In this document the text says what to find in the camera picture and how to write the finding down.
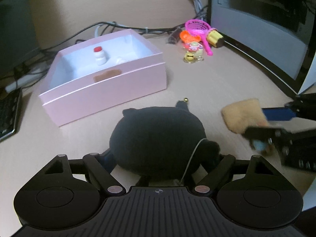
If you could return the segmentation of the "tan plush paw toy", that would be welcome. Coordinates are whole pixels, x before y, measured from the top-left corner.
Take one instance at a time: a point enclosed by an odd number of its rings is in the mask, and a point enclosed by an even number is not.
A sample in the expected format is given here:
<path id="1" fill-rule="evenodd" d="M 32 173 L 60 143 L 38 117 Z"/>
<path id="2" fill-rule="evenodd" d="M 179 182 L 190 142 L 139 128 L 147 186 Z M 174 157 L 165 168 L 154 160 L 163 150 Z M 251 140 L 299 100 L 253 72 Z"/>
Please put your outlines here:
<path id="1" fill-rule="evenodd" d="M 248 127 L 268 127 L 258 99 L 234 102 L 221 110 L 221 115 L 228 130 L 236 134 L 245 133 Z"/>

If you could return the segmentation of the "black plush cat toy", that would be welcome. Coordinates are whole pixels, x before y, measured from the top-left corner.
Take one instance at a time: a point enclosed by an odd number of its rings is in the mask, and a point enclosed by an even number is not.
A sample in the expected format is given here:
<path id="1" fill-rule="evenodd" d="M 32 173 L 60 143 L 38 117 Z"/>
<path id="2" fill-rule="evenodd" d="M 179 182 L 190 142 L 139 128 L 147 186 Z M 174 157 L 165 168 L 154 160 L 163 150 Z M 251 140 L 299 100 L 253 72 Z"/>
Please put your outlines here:
<path id="1" fill-rule="evenodd" d="M 187 102 L 125 109 L 109 140 L 117 164 L 151 180 L 182 179 L 199 166 L 213 169 L 220 154 Z"/>

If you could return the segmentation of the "small white red-capped bottle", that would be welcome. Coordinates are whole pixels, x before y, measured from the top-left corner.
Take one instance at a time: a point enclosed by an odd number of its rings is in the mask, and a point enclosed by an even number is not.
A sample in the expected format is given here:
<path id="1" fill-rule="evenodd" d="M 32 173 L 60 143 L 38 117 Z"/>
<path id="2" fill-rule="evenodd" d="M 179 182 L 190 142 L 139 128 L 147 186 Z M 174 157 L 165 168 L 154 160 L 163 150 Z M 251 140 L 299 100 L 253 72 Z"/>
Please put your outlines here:
<path id="1" fill-rule="evenodd" d="M 94 48 L 94 56 L 95 56 L 96 63 L 98 65 L 103 65 L 108 60 L 106 52 L 103 50 L 103 48 L 101 46 Z"/>

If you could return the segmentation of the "pink toy net scoop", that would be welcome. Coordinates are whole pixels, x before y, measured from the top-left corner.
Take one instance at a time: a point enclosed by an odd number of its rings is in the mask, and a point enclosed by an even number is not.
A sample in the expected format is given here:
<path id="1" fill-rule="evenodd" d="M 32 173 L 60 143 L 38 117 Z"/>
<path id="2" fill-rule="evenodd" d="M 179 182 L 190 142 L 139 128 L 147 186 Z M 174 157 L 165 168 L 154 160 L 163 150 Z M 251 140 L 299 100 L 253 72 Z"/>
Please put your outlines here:
<path id="1" fill-rule="evenodd" d="M 208 23 L 200 19 L 191 19 L 185 23 L 185 29 L 194 36 L 200 36 L 204 49 L 209 56 L 213 55 L 213 51 L 207 41 L 207 35 L 211 31 Z"/>

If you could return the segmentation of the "pink cardboard box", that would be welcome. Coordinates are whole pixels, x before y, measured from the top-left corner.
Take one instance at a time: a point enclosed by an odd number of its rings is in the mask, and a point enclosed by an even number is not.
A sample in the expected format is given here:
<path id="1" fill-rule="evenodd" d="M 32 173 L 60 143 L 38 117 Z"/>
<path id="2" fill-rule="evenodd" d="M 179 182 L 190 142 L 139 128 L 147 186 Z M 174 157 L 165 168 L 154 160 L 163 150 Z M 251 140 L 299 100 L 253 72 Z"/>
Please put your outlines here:
<path id="1" fill-rule="evenodd" d="M 98 65 L 94 48 L 107 62 Z M 57 126 L 167 88 L 166 63 L 150 41 L 126 29 L 59 51 L 40 85 L 43 108 Z"/>

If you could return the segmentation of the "black computer case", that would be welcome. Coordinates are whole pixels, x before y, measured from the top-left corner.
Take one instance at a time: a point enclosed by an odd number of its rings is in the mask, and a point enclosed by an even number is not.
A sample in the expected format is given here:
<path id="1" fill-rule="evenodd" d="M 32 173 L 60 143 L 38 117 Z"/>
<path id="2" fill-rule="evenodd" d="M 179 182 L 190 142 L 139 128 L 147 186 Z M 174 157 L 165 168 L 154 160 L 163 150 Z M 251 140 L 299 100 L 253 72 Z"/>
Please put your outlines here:
<path id="1" fill-rule="evenodd" d="M 207 20 L 287 96 L 315 84 L 315 0 L 208 0 Z"/>

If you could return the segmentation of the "yellow toy cupcake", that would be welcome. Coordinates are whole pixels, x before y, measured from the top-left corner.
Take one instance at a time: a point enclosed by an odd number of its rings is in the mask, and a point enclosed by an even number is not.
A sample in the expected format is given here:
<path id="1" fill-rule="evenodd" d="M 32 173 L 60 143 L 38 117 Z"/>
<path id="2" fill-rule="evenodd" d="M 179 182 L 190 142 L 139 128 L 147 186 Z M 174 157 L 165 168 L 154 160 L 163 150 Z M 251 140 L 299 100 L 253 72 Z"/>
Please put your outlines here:
<path id="1" fill-rule="evenodd" d="M 224 37 L 216 28 L 211 28 L 206 39 L 213 47 L 220 48 L 224 45 Z"/>

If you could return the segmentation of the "small yellow toy figures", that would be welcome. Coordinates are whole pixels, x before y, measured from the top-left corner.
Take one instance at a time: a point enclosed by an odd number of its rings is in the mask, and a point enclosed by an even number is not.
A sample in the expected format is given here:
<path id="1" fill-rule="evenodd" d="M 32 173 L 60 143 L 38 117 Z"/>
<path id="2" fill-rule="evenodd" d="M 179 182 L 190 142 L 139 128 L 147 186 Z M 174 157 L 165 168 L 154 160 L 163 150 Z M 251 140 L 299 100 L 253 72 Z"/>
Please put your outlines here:
<path id="1" fill-rule="evenodd" d="M 192 64 L 204 60 L 204 47 L 199 42 L 185 43 L 184 49 L 186 50 L 183 58 L 185 63 Z"/>

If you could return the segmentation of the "black keyboard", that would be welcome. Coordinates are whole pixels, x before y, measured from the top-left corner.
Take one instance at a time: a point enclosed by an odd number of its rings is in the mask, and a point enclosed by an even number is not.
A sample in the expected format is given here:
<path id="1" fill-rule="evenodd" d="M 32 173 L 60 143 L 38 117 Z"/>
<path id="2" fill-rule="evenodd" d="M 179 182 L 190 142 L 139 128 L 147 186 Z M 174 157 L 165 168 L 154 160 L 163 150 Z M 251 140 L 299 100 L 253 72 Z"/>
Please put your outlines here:
<path id="1" fill-rule="evenodd" d="M 6 140 L 18 131 L 21 101 L 21 88 L 10 92 L 5 98 L 1 99 L 1 141 Z"/>

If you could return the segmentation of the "white power strip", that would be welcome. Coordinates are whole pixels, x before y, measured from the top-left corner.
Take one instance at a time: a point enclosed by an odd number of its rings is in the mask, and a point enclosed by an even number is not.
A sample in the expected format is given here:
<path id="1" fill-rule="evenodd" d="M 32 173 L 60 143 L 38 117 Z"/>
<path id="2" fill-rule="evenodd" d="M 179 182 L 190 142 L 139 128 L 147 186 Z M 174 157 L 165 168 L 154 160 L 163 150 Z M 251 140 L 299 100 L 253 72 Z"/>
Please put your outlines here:
<path id="1" fill-rule="evenodd" d="M 27 73 L 18 80 L 14 80 L 12 84 L 7 85 L 5 87 L 5 91 L 7 93 L 11 93 L 12 91 L 19 88 L 27 87 L 30 84 L 42 79 L 48 73 L 48 70 L 49 66 L 36 67 L 35 69 L 31 70 L 30 73 Z"/>

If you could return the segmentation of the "orange toy piece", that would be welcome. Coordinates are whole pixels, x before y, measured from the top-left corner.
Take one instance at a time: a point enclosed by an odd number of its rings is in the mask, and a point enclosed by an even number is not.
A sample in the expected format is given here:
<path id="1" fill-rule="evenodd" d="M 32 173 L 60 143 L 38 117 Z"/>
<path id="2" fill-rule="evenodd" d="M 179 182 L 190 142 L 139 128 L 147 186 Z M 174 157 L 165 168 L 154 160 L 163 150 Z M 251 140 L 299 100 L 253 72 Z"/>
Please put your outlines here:
<path id="1" fill-rule="evenodd" d="M 179 37 L 184 43 L 192 43 L 192 42 L 200 42 L 201 41 L 200 36 L 193 36 L 186 30 L 181 31 L 181 33 L 179 34 Z"/>

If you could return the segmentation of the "brown wrapped candy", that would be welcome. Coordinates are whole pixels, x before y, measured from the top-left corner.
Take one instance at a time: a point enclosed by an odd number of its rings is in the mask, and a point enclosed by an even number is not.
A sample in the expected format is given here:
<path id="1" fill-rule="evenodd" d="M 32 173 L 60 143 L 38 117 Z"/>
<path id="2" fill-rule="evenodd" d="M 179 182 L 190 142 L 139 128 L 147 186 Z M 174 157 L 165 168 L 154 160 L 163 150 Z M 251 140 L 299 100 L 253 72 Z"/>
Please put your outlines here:
<path id="1" fill-rule="evenodd" d="M 180 40 L 180 33 L 183 30 L 180 27 L 177 27 L 168 37 L 168 44 L 177 44 Z"/>

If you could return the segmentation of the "dark monitor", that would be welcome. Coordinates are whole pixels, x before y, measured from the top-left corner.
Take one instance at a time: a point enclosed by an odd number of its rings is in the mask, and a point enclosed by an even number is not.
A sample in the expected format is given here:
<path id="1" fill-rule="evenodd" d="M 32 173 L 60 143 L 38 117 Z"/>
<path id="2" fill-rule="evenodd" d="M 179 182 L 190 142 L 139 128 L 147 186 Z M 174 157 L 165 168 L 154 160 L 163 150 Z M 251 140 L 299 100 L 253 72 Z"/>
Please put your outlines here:
<path id="1" fill-rule="evenodd" d="M 1 76 L 35 57 L 40 47 L 29 0 L 1 0 Z"/>

